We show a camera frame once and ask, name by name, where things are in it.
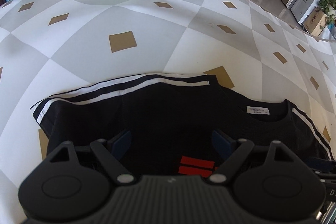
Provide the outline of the black jacket with white stripes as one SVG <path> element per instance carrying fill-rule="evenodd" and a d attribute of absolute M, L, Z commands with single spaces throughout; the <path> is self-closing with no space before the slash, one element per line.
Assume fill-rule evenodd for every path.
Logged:
<path fill-rule="evenodd" d="M 331 160 L 330 145 L 289 100 L 251 100 L 214 75 L 142 74 L 51 95 L 31 108 L 48 152 L 71 141 L 82 166 L 95 169 L 90 144 L 105 139 L 128 171 L 209 176 L 238 139 L 284 143 L 303 161 Z"/>

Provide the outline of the checkered diamond tablecloth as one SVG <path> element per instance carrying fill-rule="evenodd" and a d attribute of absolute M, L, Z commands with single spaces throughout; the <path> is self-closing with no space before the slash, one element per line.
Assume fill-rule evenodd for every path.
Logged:
<path fill-rule="evenodd" d="M 250 0 L 12 0 L 1 6 L 1 223 L 48 137 L 31 108 L 142 74 L 214 75 L 251 100 L 289 100 L 335 156 L 335 42 Z"/>

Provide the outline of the cardboard box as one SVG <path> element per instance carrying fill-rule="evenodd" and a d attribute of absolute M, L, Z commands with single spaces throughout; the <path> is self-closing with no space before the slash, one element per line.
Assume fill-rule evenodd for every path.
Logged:
<path fill-rule="evenodd" d="M 320 9 L 315 9 L 303 22 L 306 31 L 312 36 L 318 37 L 327 25 L 327 14 Z"/>

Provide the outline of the green potted plant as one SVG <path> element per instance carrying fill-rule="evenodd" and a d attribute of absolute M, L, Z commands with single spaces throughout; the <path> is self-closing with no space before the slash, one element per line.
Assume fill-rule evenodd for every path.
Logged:
<path fill-rule="evenodd" d="M 319 0 L 319 9 L 326 15 L 326 24 L 335 23 L 335 0 Z"/>

